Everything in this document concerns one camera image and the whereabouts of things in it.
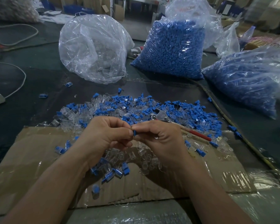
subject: bag of clear plastic parts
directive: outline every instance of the bag of clear plastic parts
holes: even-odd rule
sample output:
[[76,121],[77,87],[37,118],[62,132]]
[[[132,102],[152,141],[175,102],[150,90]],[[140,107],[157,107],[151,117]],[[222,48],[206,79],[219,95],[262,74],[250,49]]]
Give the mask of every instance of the bag of clear plastic parts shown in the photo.
[[127,51],[134,47],[123,26],[108,15],[73,18],[60,32],[61,62],[96,83],[115,83],[126,75]]
[[153,23],[144,49],[131,65],[146,71],[203,78],[203,48],[212,45],[213,36],[219,35],[220,18],[206,0],[174,0],[168,3],[165,13],[166,17]]
[[280,99],[280,49],[262,46],[234,53],[202,70],[221,92],[273,119]]

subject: person's right hand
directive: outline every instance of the person's right hand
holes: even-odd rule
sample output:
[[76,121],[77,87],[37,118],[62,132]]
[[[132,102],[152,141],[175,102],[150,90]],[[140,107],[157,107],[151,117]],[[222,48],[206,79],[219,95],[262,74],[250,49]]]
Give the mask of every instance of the person's right hand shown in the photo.
[[178,125],[151,120],[132,125],[132,130],[137,132],[134,139],[146,144],[164,166],[176,170],[187,162],[189,153]]

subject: plastic bottle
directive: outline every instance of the plastic bottle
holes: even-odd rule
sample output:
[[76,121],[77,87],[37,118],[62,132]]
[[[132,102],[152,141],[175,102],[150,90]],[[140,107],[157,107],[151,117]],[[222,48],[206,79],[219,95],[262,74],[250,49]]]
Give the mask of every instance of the plastic bottle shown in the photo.
[[242,37],[239,38],[239,50],[243,51],[245,46],[248,44],[250,38],[252,37],[255,30],[255,26],[251,26],[249,30],[247,30]]

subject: person's left hand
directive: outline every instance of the person's left hand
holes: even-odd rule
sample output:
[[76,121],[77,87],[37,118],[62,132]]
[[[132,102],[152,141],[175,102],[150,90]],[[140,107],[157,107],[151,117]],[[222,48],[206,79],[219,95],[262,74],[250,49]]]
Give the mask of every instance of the person's left hand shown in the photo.
[[133,135],[130,125],[119,118],[94,117],[66,154],[82,155],[91,168],[98,163],[106,149],[124,150],[131,147]]

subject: person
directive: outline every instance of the person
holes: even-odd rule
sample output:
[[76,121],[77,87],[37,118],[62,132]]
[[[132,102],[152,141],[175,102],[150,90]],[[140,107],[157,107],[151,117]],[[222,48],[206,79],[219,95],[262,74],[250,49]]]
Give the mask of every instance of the person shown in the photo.
[[132,139],[145,143],[175,171],[203,224],[253,223],[188,154],[178,125],[152,120],[130,126],[119,118],[100,116],[94,117],[74,145],[43,172],[1,224],[60,223],[85,173],[106,149],[125,150],[132,146]]

